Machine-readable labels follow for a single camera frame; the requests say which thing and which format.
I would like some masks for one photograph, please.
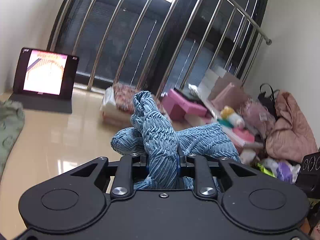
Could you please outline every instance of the green blanket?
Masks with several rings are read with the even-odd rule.
[[[0,101],[0,181],[9,153],[24,126],[22,104]]]

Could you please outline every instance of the pink box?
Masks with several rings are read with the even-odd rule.
[[[241,87],[230,83],[222,90],[215,99],[211,101],[214,108],[221,111],[225,106],[230,106],[235,111],[249,100],[248,96]]]
[[[186,100],[183,96],[181,96],[178,92],[170,89],[168,92],[168,97],[172,98],[181,108],[186,112],[186,114],[194,114],[197,116],[205,116],[207,113],[207,109],[199,105],[197,103],[192,103]]]
[[[163,108],[167,111],[172,121],[182,121],[186,112],[179,104],[167,95],[161,101]]]

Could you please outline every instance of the tablet screen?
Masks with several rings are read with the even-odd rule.
[[[13,93],[70,100],[79,57],[22,48]]]
[[[23,90],[59,95],[67,57],[33,49]]]

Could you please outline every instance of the clothing tag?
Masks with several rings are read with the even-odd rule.
[[[266,122],[267,121],[267,114],[266,113],[259,113],[260,121]]]

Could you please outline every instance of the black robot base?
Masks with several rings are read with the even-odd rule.
[[[19,201],[27,230],[16,239],[310,239],[299,230],[309,202],[297,186],[228,158],[178,152],[193,190],[134,190],[147,156],[99,157],[27,190]]]

